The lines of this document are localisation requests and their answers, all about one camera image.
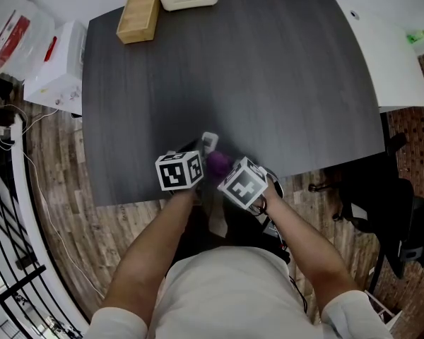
wooden box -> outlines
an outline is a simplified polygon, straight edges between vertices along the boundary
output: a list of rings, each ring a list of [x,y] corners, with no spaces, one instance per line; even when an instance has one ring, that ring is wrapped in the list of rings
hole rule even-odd
[[[116,34],[124,44],[154,38],[160,0],[127,0]]]

dark gray table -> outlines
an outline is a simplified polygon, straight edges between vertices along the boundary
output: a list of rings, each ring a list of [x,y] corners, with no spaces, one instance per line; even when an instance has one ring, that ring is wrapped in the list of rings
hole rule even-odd
[[[383,151],[375,92],[334,0],[219,0],[160,10],[152,42],[124,45],[122,9],[90,22],[83,134],[97,206],[162,197],[154,162],[220,136],[284,177]]]

wooden floor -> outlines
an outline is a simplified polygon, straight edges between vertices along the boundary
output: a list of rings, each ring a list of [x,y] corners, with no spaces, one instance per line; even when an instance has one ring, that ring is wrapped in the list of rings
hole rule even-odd
[[[20,100],[21,97],[17,97],[15,104],[25,110],[30,122],[53,112]],[[101,299],[86,277],[99,292],[105,294],[126,248],[157,215],[163,202],[95,207],[86,170],[81,119],[72,119],[70,114],[57,112],[38,121],[28,132],[27,145],[29,157],[37,167],[40,188],[49,206],[47,213],[42,208],[34,170],[31,168],[38,214],[50,250],[74,297],[87,316],[91,317]],[[285,178],[285,199],[335,245],[357,283],[363,288],[377,258],[378,243],[375,236],[355,231],[349,222],[334,222],[331,219],[340,208],[336,191],[313,194],[307,190],[310,183],[333,181],[338,176],[338,169],[328,169]],[[210,228],[222,234],[226,227],[220,219],[223,216],[220,199],[213,202],[215,205]],[[63,237],[68,252],[55,229]],[[72,264],[71,258],[86,277]],[[311,320],[318,322],[311,285],[295,267],[295,263],[290,264],[290,270],[308,301]]]

white shirt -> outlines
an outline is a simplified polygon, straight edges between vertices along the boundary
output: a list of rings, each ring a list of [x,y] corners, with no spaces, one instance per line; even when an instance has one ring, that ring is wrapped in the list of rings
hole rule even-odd
[[[168,272],[149,330],[137,315],[98,310],[86,339],[392,338],[364,292],[327,304],[314,326],[279,257],[252,247],[221,247]]]

black railing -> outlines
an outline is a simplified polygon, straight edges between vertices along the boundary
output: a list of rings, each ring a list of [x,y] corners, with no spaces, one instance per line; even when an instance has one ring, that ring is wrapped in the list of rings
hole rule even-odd
[[[20,314],[27,320],[29,326],[39,336],[44,337],[44,333],[49,331],[57,339],[81,338],[81,332],[76,329],[69,317],[61,309],[42,277],[42,273],[46,268],[44,265],[40,265],[36,260],[33,248],[26,236],[27,232],[25,231],[25,227],[18,218],[15,204],[16,198],[13,197],[11,193],[15,192],[14,182],[11,176],[11,152],[3,150],[1,147],[0,164],[4,165],[0,169],[0,182],[5,183],[7,187],[7,192],[3,191],[3,186],[1,186],[2,191],[0,189],[0,234],[8,238],[14,256],[16,257],[13,260],[8,257],[9,253],[6,253],[6,248],[0,238],[0,276],[3,278],[6,286],[6,289],[0,292],[0,305],[16,326],[19,334],[24,335],[28,339],[31,339],[32,336],[27,332],[27,328],[22,326],[16,318],[18,313],[14,313],[13,310],[10,309],[10,305],[8,305],[9,300],[12,300],[13,303],[16,304]],[[2,197],[2,195],[9,196],[11,208],[4,203],[4,196]],[[4,276],[4,270],[11,274],[13,282],[11,285]],[[36,282],[41,284],[44,292],[40,292],[36,288]],[[39,305],[35,305],[32,302],[30,296],[34,295],[37,297],[38,302],[40,302]],[[51,305],[48,305],[46,302],[47,299],[51,301]],[[35,323],[35,317],[29,315],[29,312],[23,308],[23,304],[31,308],[30,312],[34,313],[40,320],[39,325]],[[61,317],[57,318],[49,306],[55,306],[61,313]]]

